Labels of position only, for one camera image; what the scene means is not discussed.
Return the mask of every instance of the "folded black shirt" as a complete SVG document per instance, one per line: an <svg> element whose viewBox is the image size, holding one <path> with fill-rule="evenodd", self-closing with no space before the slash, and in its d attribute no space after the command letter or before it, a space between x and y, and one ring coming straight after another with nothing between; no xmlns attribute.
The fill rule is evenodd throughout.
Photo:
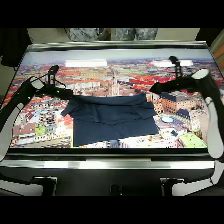
<svg viewBox="0 0 224 224"><path fill-rule="evenodd" d="M73 96L61 113L74 118L74 146L158 133L146 95Z"/></svg>

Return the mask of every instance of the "cityscape print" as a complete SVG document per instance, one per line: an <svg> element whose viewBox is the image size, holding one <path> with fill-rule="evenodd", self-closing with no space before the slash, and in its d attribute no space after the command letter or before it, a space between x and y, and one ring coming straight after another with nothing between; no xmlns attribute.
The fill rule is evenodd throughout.
<svg viewBox="0 0 224 224"><path fill-rule="evenodd" d="M184 75L191 75L208 68L220 88L224 102L224 80L212 58L186 58L192 65L183 66ZM51 66L59 65L57 80L72 89L74 95L85 96L133 96L146 93L147 101L153 102L157 115L154 120L157 135L111 139L80 148L206 148L208 110L200 93L186 90L156 95L150 88L156 82L175 79L174 67L158 66L167 57L110 59L104 67L66 67L65 60L46 63L21 64L6 95L6 105L22 82L30 76L40 77ZM72 148L73 119L61 112L68 101L45 96L34 97L21 111L13 129L11 148Z"/></svg>

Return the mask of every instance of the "table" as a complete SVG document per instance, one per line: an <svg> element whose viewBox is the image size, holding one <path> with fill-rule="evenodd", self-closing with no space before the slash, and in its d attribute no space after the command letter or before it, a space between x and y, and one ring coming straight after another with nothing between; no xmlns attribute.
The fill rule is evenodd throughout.
<svg viewBox="0 0 224 224"><path fill-rule="evenodd" d="M194 152L205 153L208 111L200 94L182 91L157 96L149 91L155 82L166 82L175 78L174 67L168 61L171 55L181 60L186 75L201 68L210 69L224 99L223 77L204 42L52 43L34 44L28 47L3 105L9 102L13 93L27 78L32 75L40 77L52 65L58 64L60 69L57 79L65 83L66 88L72 89L74 94L106 97L131 96L145 92L147 100L154 103L158 114L154 117L160 130L156 136L97 142L80 146L79 152L92 148L119 148L120 150L139 148L139 151L140 148L147 148L154 149L154 153L164 154L172 148L179 149L178 153L181 154L186 152L187 148L194 148ZM102 64L100 67L69 65L70 62L80 63L80 60L82 63L83 60L84 63L91 61L96 63L99 59L106 65ZM66 105L67 101L47 96L34 97L15 122L10 151L15 152L18 148L24 150L26 148L73 148L73 120L69 115L66 117L60 115ZM194 138L193 146L189 138Z"/></svg>

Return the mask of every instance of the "gray floor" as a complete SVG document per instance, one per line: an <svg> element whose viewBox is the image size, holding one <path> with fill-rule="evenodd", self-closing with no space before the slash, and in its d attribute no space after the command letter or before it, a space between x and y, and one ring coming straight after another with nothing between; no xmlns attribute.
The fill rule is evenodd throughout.
<svg viewBox="0 0 224 224"><path fill-rule="evenodd" d="M159 28L156 40L195 40L198 31L199 28ZM33 43L70 41L63 28L30 28L29 34ZM0 95L5 95L14 73L13 68L0 64Z"/></svg>

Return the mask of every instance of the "camouflage pants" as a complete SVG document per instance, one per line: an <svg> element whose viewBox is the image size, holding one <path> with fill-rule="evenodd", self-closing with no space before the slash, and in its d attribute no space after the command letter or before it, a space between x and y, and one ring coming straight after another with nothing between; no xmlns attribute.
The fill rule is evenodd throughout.
<svg viewBox="0 0 224 224"><path fill-rule="evenodd" d="M99 28L70 28L69 37L72 41L88 42L97 41Z"/></svg>
<svg viewBox="0 0 224 224"><path fill-rule="evenodd" d="M158 28L115 28L115 40L155 40Z"/></svg>

